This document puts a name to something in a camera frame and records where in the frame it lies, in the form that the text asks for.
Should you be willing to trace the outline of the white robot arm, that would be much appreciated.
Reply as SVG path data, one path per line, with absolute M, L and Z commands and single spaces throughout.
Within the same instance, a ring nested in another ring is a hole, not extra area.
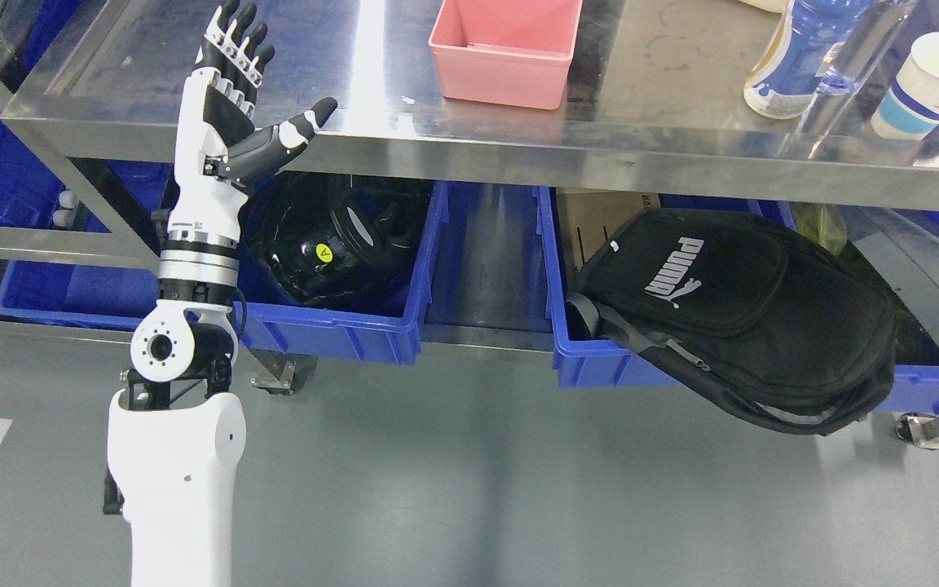
M 230 391 L 239 232 L 166 234 L 159 298 L 109 401 L 108 472 L 130 525 L 134 586 L 230 586 L 245 413 Z

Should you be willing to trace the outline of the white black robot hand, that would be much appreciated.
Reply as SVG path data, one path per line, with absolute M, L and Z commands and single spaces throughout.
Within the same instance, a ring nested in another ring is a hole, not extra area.
M 170 239 L 234 245 L 240 211 L 257 183 L 305 152 L 337 108 L 335 98 L 324 97 L 271 126 L 253 123 L 275 56 L 257 11 L 253 1 L 223 1 L 201 34 L 180 100 L 173 159 L 179 199 L 169 214 Z

